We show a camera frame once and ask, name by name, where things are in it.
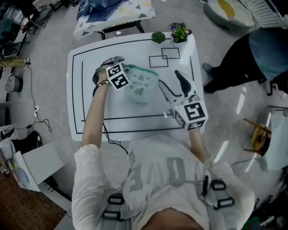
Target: black pants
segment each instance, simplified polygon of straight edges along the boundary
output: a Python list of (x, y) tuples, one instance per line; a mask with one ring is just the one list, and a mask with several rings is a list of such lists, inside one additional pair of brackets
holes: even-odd
[(38, 133), (32, 131), (28, 137), (22, 140), (11, 140), (16, 152), (20, 151), (21, 154), (27, 153), (32, 150), (33, 147), (37, 145)]
[(265, 79), (252, 55), (248, 39), (249, 34), (237, 40), (223, 58), (221, 65), (212, 68), (213, 80), (204, 86), (205, 92), (213, 93), (230, 86)]

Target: white box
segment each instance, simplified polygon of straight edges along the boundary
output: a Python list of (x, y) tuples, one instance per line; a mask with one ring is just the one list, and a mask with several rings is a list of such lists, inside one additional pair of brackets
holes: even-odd
[(184, 130), (200, 129), (208, 120), (204, 101), (175, 106), (175, 119)]
[(120, 90), (121, 88), (128, 86), (130, 84), (129, 78), (127, 77), (123, 65), (121, 63), (107, 67), (106, 73), (108, 81), (115, 90)]

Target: black rectangle outline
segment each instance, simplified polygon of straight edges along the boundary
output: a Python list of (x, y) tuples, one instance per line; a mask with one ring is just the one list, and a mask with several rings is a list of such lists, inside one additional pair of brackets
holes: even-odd
[(82, 62), (82, 70), (81, 70), (81, 85), (82, 85), (82, 105), (83, 105), (83, 117), (84, 117), (84, 122), (86, 121), (85, 119), (85, 110), (84, 110), (84, 97), (83, 97), (83, 62)]
[(167, 58), (163, 58), (163, 56), (161, 56), (161, 55), (159, 55), (159, 56), (149, 56), (149, 66), (150, 66), (150, 68), (161, 68), (161, 66), (155, 66), (155, 67), (151, 67), (151, 61), (150, 61), (150, 58), (152, 58), (152, 57), (162, 57), (162, 59), (166, 59), (166, 62), (167, 62), (167, 66), (165, 66), (165, 67), (169, 67), (169, 64), (168, 64), (168, 56), (167, 55), (165, 55)]
[[(164, 50), (164, 49), (177, 49), (177, 50), (178, 50), (179, 57), (168, 58), (167, 55), (163, 55), (163, 50)], [(166, 56), (167, 59), (180, 59), (180, 51), (179, 51), (178, 48), (161, 48), (161, 54), (162, 54), (162, 59), (166, 59), (166, 58), (163, 58), (164, 56)]]
[[(148, 40), (152, 40), (152, 39), (142, 39), (142, 40), (135, 40), (135, 41), (126, 41), (126, 42), (115, 43), (115, 44), (111, 44), (111, 45), (106, 45), (106, 46), (102, 46), (102, 47), (98, 47), (98, 48), (86, 50), (86, 51), (84, 51), (84, 52), (82, 52), (82, 53), (78, 53), (78, 54), (73, 55), (73, 58), (72, 58), (72, 107), (73, 107), (73, 116), (74, 116), (74, 124), (75, 124), (76, 134), (83, 134), (83, 133), (79, 133), (79, 132), (77, 131), (76, 120), (75, 120), (74, 96), (73, 96), (73, 69), (74, 69), (73, 67), (74, 67), (74, 57), (77, 56), (77, 55), (79, 55), (79, 54), (83, 54), (83, 53), (86, 53), (86, 52), (89, 52), (89, 51), (92, 51), (92, 50), (95, 50), (95, 49), (105, 48), (105, 47), (112, 46), (112, 45), (118, 45), (118, 44), (130, 43), (130, 42), (138, 42), (138, 41), (148, 41)], [(193, 81), (194, 81), (194, 72), (193, 72), (191, 57), (190, 57), (190, 65), (191, 65), (191, 71), (192, 71), (192, 78), (193, 78)], [(137, 118), (137, 117), (143, 117), (143, 116), (125, 117), (124, 119)], [(180, 128), (181, 128), (181, 127), (179, 127), (179, 128), (153, 129), (153, 130), (121, 131), (121, 132), (109, 132), (109, 133), (135, 133), (135, 132), (146, 132), (146, 131), (172, 130), (172, 129), (180, 129)]]

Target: yellow object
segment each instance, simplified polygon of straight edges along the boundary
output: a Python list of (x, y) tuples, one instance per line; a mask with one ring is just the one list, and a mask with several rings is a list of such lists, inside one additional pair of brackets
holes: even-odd
[(142, 3), (141, 5), (144, 6), (144, 7), (148, 7), (148, 8), (152, 7), (152, 4), (150, 2)]
[(255, 128), (252, 136), (252, 147), (255, 150), (260, 150), (264, 144), (266, 139), (258, 140), (259, 137), (264, 136), (266, 132), (260, 128)]
[(20, 59), (17, 56), (5, 57), (0, 60), (1, 67), (25, 67), (26, 59)]
[(119, 13), (124, 13), (127, 10), (127, 8), (120, 8)]
[(225, 0), (218, 0), (218, 3), (220, 7), (222, 8), (222, 10), (224, 10), (224, 12), (226, 13), (227, 17), (231, 17), (231, 18), (235, 17), (235, 11), (228, 2), (226, 2)]

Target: small succulent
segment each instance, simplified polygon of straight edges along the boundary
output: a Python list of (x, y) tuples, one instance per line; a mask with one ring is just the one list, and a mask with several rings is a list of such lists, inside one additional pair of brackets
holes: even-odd
[(173, 42), (180, 43), (187, 41), (188, 35), (192, 34), (191, 30), (186, 29), (185, 23), (172, 23), (170, 29), (172, 31)]
[(165, 39), (166, 39), (165, 34), (163, 34), (162, 32), (157, 31), (156, 33), (152, 34), (152, 41), (158, 44), (165, 41)]

